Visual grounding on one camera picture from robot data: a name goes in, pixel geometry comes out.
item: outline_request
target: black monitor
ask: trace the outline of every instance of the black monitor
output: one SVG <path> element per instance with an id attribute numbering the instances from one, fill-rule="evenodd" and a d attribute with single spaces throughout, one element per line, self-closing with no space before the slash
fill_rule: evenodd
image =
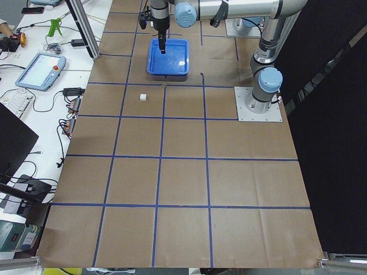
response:
<path id="1" fill-rule="evenodd" d="M 0 103 L 0 192 L 25 201 L 43 201 L 46 194 L 38 196 L 32 191 L 21 191 L 7 185 L 27 158 L 37 140 L 38 135 Z"/>

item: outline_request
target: orange object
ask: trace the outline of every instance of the orange object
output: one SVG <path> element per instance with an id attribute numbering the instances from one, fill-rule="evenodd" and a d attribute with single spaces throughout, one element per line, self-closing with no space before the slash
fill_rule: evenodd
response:
<path id="1" fill-rule="evenodd" d="M 25 47 L 25 45 L 27 45 L 27 38 L 25 36 L 25 33 L 21 33 L 19 37 L 19 42 L 21 43 L 22 47 Z"/>

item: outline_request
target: blue joint cap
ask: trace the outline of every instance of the blue joint cap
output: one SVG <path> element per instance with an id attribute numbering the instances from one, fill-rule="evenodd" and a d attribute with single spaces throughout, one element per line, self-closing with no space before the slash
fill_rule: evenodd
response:
<path id="1" fill-rule="evenodd" d="M 197 18 L 194 7 L 188 3 L 180 2 L 174 7 L 174 19 L 180 27 L 188 28 L 195 24 Z"/>
<path id="2" fill-rule="evenodd" d="M 267 67 L 260 72 L 259 85 L 267 93 L 275 93 L 283 83 L 283 75 L 273 67 Z"/>
<path id="3" fill-rule="evenodd" d="M 246 17 L 246 19 L 251 20 L 252 22 L 254 22 L 255 24 L 260 24 L 261 20 L 263 19 L 263 17 Z M 248 22 L 246 20 L 243 20 L 243 24 L 248 27 L 248 28 L 253 28 L 256 27 L 253 23 Z"/>

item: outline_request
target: blue container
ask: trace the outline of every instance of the blue container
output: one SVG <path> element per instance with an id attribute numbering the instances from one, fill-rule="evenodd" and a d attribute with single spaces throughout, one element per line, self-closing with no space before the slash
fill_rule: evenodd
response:
<path id="1" fill-rule="evenodd" d="M 166 41 L 166 54 L 161 54 L 158 39 L 151 40 L 147 71 L 156 75 L 186 75 L 189 72 L 188 41 L 169 38 Z"/>

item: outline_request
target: metal base plate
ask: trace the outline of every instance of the metal base plate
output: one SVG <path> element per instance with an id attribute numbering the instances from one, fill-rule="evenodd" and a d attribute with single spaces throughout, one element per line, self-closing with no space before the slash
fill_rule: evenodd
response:
<path id="1" fill-rule="evenodd" d="M 283 122 L 282 114 L 280 113 L 279 104 L 271 105 L 271 108 L 266 113 L 253 113 L 245 106 L 245 98 L 251 93 L 253 87 L 235 87 L 237 114 L 239 121 L 250 122 Z"/>
<path id="2" fill-rule="evenodd" d="M 235 19 L 226 19 L 225 28 L 227 29 L 228 37 L 245 37 L 245 38 L 260 38 L 261 34 L 258 28 L 253 27 L 251 31 L 247 34 L 240 34 L 234 27 L 233 22 Z"/>

